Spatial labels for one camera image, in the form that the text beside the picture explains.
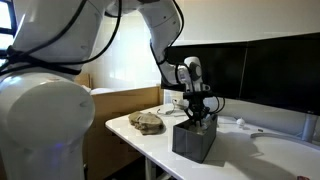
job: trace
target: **screen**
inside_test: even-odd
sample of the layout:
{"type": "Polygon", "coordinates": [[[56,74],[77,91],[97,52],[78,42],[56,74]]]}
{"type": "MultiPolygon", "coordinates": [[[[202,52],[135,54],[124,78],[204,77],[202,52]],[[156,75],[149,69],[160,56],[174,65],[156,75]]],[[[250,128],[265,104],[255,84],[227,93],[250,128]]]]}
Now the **screen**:
{"type": "Polygon", "coordinates": [[[240,98],[320,115],[320,33],[248,44],[240,98]]]}
{"type": "MultiPolygon", "coordinates": [[[[215,96],[238,98],[243,73],[247,42],[189,46],[168,49],[169,63],[182,63],[196,56],[201,62],[203,82],[211,87],[215,96]]],[[[185,85],[167,86],[163,89],[184,91],[185,85]]]]}

